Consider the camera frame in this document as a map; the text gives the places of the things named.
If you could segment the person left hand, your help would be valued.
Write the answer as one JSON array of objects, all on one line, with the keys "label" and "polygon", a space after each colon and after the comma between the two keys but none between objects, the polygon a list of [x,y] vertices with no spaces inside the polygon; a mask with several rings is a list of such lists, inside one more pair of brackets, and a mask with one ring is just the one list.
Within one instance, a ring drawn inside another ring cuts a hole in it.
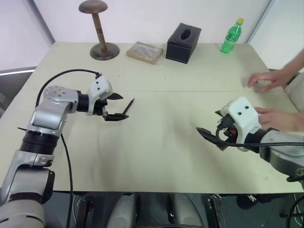
[{"label": "person left hand", "polygon": [[255,110],[258,113],[258,121],[263,130],[273,128],[285,132],[299,131],[297,114],[261,107],[255,107]]}]

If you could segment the person right hand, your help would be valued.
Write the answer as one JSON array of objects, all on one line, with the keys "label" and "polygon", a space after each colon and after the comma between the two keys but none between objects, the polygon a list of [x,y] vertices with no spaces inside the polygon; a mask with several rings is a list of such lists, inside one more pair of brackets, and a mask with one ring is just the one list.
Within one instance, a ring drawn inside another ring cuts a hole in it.
[{"label": "person right hand", "polygon": [[275,70],[264,73],[253,73],[247,83],[248,87],[253,87],[259,81],[269,81],[270,83],[263,86],[260,91],[269,91],[276,87],[286,87],[288,82],[293,78],[292,73],[288,73],[285,70]]}]

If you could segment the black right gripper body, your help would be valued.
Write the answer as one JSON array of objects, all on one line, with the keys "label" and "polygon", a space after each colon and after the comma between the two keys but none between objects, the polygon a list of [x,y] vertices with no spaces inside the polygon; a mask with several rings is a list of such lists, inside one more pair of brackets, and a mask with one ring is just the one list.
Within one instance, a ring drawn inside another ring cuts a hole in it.
[{"label": "black right gripper body", "polygon": [[223,118],[220,120],[219,125],[217,126],[217,139],[220,142],[224,142],[220,138],[220,131],[224,131],[224,135],[227,136],[227,139],[225,140],[226,143],[237,142],[238,132],[236,127],[234,126],[234,123],[235,121],[229,114],[223,116]]}]

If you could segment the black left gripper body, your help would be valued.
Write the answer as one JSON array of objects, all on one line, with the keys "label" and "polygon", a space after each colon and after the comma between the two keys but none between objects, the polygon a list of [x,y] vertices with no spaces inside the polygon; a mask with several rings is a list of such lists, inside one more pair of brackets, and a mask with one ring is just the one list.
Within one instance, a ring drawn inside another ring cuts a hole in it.
[{"label": "black left gripper body", "polygon": [[98,99],[96,100],[94,104],[94,109],[93,109],[93,115],[98,115],[102,116],[104,119],[108,117],[108,112],[106,111],[105,107],[107,106],[107,100],[101,100]]}]

